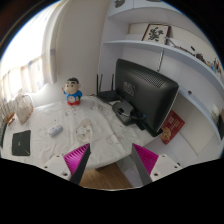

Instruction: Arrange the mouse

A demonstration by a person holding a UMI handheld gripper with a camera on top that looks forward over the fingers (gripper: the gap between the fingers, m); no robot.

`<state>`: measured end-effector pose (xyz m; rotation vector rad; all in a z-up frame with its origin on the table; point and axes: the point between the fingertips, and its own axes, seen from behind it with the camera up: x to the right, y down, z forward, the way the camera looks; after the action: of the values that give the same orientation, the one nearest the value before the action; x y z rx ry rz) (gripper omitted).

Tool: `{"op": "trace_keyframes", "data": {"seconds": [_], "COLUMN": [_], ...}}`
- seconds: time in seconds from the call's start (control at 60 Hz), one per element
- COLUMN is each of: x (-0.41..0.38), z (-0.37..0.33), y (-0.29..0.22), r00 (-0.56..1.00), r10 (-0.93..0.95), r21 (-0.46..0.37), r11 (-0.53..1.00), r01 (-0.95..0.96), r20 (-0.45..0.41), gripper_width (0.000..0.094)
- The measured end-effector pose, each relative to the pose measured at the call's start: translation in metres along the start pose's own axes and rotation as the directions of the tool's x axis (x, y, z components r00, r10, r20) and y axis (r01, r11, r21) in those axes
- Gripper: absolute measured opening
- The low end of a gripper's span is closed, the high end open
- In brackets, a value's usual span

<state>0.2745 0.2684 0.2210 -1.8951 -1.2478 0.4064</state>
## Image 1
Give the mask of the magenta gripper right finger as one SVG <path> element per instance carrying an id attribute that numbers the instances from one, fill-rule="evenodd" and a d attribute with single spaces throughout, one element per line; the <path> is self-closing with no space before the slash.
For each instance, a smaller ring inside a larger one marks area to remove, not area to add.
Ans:
<path id="1" fill-rule="evenodd" d="M 157 155 L 137 144 L 132 144 L 131 157 L 143 185 L 148 185 L 182 169 L 166 154 Z"/>

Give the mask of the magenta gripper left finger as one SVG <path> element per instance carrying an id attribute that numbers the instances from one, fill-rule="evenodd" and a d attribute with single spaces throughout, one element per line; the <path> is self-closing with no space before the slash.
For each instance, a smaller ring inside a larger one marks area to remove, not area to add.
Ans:
<path id="1" fill-rule="evenodd" d="M 90 154 L 90 144 L 85 144 L 64 156 L 53 156 L 42 168 L 74 184 L 79 184 Z"/>

